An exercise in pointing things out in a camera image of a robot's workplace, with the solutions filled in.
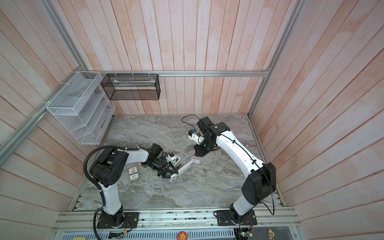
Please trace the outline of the white TV remote control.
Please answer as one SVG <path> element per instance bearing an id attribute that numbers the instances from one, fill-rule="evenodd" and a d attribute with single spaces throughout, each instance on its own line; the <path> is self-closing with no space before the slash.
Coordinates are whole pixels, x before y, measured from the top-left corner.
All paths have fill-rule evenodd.
<path id="1" fill-rule="evenodd" d="M 195 160 L 195 159 L 192 159 L 190 160 L 189 162 L 187 162 L 184 166 L 182 166 L 179 170 L 178 170 L 178 173 L 177 174 L 173 174 L 171 175 L 170 177 L 170 182 L 174 182 L 178 177 L 180 177 L 183 173 L 185 173 L 191 166 L 192 164 L 200 164 L 200 160 Z"/>

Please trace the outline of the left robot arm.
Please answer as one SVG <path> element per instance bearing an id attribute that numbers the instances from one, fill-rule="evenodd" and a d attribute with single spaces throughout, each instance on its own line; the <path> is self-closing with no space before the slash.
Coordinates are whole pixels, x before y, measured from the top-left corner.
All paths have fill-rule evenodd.
<path id="1" fill-rule="evenodd" d="M 179 156 L 164 153 L 157 144 L 149 149 L 107 145 L 89 153 L 83 164 L 84 174 L 98 188 L 103 204 L 94 214 L 94 230 L 137 226 L 138 214 L 126 217 L 119 199 L 118 181 L 126 164 L 140 163 L 156 171 L 159 177 L 169 179 L 179 173 L 180 161 Z"/>

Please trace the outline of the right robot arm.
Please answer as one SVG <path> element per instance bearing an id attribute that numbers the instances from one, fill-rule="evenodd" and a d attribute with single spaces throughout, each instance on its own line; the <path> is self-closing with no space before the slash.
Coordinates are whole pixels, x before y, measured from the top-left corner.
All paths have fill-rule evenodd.
<path id="1" fill-rule="evenodd" d="M 240 197 L 228 210 L 215 213 L 218 225 L 241 225 L 246 220 L 256 224 L 253 208 L 276 191 L 275 166 L 265 164 L 247 150 L 225 123 L 213 124 L 209 117 L 204 117 L 197 125 L 199 133 L 189 131 L 189 139 L 196 142 L 195 156 L 204 157 L 214 150 L 224 150 L 246 177 Z"/>

